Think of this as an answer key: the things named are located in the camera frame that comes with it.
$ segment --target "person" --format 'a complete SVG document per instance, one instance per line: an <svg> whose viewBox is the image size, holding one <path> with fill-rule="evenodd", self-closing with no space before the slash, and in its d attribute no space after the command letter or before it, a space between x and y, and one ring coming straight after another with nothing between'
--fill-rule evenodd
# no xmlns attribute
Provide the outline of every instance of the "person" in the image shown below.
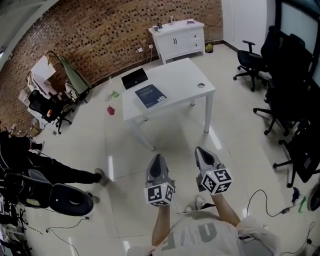
<svg viewBox="0 0 320 256"><path fill-rule="evenodd" d="M98 183L106 186L110 179L96 168L94 173L68 167L55 159L30 152L42 151L43 144L32 142L28 137L10 137L7 131L0 132L0 194L4 196L6 173L28 173L28 169L41 172L52 184Z"/></svg>
<svg viewBox="0 0 320 256"><path fill-rule="evenodd" d="M212 195L219 217L203 210L212 207L198 195L184 217L170 228L170 206L158 208L151 246L134 246L127 256L271 256L280 254L277 236L252 216L239 219L222 194Z"/></svg>

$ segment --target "white cabinet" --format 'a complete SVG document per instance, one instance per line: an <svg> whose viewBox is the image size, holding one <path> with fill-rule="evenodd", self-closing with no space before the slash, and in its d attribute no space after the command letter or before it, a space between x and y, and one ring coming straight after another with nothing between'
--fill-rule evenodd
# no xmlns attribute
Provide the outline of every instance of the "white cabinet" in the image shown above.
<svg viewBox="0 0 320 256"><path fill-rule="evenodd" d="M176 21L173 25L164 24L155 31L149 28L159 57L163 64L172 58L197 52L205 53L204 24L195 20Z"/></svg>

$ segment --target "brick wall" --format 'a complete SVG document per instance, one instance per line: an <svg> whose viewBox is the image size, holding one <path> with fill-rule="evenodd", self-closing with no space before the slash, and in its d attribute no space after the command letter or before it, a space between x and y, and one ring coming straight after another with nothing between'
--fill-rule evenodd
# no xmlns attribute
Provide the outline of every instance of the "brick wall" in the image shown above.
<svg viewBox="0 0 320 256"><path fill-rule="evenodd" d="M27 73L48 51L65 56L95 83L150 58L153 40L147 29L158 21L168 23L170 15L204 23L206 40L222 39L221 0L60 0L23 36L0 72L2 126L30 127L32 116L18 95ZM143 52L137 53L140 47ZM66 75L54 67L51 82L61 91Z"/></svg>

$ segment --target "table leg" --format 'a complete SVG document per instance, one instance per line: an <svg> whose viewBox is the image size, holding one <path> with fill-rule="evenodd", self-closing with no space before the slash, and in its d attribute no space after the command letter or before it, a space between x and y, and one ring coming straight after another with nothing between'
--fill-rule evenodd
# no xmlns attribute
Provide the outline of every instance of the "table leg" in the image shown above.
<svg viewBox="0 0 320 256"><path fill-rule="evenodd" d="M142 140L142 142L146 145L148 149L151 151L156 150L156 148L149 142L147 137L144 135L143 131L140 129L139 125L134 121L127 121L127 126L130 128L130 130L134 133L134 135Z"/></svg>
<svg viewBox="0 0 320 256"><path fill-rule="evenodd" d="M213 93L210 93L205 97L205 119L204 119L205 133L208 133L210 129L213 99L214 99Z"/></svg>

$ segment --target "green object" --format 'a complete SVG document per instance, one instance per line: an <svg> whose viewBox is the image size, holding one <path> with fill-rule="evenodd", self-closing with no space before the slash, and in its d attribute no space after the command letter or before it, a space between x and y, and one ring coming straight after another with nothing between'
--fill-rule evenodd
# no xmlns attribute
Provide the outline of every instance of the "green object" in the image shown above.
<svg viewBox="0 0 320 256"><path fill-rule="evenodd" d="M298 211L300 214L303 213L303 209L305 207L306 202L307 202L307 197L304 196L303 199L302 199L302 202L300 204L299 211Z"/></svg>
<svg viewBox="0 0 320 256"><path fill-rule="evenodd" d="M84 91L91 88L90 83L86 81L86 79L70 64L69 61L67 61L65 57L60 56L59 61L63 65L66 75L78 94L82 94Z"/></svg>
<svg viewBox="0 0 320 256"><path fill-rule="evenodd" d="M210 43L205 47L205 51L207 53L211 53L213 50L214 50L214 48Z"/></svg>
<svg viewBox="0 0 320 256"><path fill-rule="evenodd" d="M112 95L112 97L114 97L114 98L118 98L120 94L117 93L116 91L113 91L113 92L111 93L111 95Z"/></svg>

